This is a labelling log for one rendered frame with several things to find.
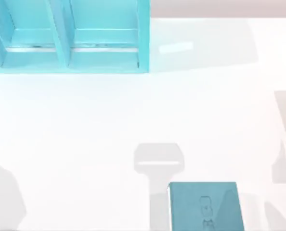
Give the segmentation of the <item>light blue rack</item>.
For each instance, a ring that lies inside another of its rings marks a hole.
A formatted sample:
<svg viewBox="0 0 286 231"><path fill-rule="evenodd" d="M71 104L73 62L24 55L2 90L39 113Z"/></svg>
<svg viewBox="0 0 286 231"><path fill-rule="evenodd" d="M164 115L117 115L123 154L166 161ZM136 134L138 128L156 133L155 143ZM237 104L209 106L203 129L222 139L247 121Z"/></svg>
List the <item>light blue rack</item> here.
<svg viewBox="0 0 286 231"><path fill-rule="evenodd" d="M0 74L147 73L151 0L0 0Z"/></svg>

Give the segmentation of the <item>teal book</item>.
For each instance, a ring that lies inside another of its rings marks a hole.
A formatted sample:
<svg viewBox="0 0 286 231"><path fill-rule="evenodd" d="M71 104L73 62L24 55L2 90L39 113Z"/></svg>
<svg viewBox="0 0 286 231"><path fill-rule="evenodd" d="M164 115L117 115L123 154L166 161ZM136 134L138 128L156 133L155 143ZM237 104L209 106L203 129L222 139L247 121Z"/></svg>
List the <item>teal book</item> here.
<svg viewBox="0 0 286 231"><path fill-rule="evenodd" d="M236 182L170 182L170 231L245 231Z"/></svg>

